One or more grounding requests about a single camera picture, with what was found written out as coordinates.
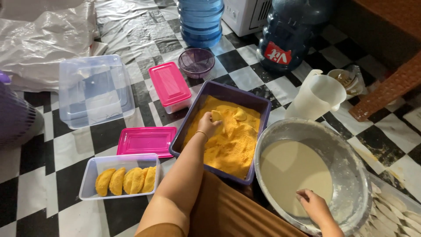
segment bangle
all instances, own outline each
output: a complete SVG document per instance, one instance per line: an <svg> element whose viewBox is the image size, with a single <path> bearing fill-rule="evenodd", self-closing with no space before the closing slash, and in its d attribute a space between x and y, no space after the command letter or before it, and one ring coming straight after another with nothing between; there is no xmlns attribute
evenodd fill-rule
<svg viewBox="0 0 421 237"><path fill-rule="evenodd" d="M198 133L198 132L203 133L203 134L206 136L207 141L209 141L209 137L208 137L208 135L207 135L204 131L197 130L197 131L195 132L195 134L196 134L196 133Z"/></svg>

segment white appliance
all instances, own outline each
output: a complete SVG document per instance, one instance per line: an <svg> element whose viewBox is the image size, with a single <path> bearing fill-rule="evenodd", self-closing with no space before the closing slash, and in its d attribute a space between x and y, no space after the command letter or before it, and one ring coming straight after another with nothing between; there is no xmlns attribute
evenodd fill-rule
<svg viewBox="0 0 421 237"><path fill-rule="evenodd" d="M267 23L272 0L224 0L222 19L238 35L258 32Z"/></svg>

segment measuring jug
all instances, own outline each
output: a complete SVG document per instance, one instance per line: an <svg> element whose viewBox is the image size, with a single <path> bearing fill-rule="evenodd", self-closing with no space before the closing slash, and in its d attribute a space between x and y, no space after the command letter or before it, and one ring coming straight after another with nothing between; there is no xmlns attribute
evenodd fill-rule
<svg viewBox="0 0 421 237"><path fill-rule="evenodd" d="M345 88L336 79L311 70L300 91L285 112L285 118L316 120L328 111L337 111L346 98Z"/></svg>

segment translucent plastic lid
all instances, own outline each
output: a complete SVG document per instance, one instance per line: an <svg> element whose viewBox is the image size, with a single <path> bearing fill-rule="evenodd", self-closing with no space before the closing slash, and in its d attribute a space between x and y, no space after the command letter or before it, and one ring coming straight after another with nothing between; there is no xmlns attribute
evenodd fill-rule
<svg viewBox="0 0 421 237"><path fill-rule="evenodd" d="M123 129L117 155L155 153L159 158L172 157L169 152L176 127L139 127Z"/></svg>
<svg viewBox="0 0 421 237"><path fill-rule="evenodd" d="M59 74L60 119L71 129L130 116L130 78L118 55L64 60Z"/></svg>
<svg viewBox="0 0 421 237"><path fill-rule="evenodd" d="M167 107L192 97L183 75L174 62L151 67L149 75L162 106Z"/></svg>

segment pink container lid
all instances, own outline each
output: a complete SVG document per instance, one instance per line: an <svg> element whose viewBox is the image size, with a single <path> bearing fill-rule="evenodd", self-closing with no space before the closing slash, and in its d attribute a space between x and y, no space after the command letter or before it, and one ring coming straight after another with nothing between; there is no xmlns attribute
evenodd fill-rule
<svg viewBox="0 0 421 237"><path fill-rule="evenodd" d="M156 153L159 158L172 157L168 148L176 127L137 127L121 131L117 155Z"/></svg>
<svg viewBox="0 0 421 237"><path fill-rule="evenodd" d="M151 67L149 75L162 106L167 107L192 97L183 75L174 62Z"/></svg>

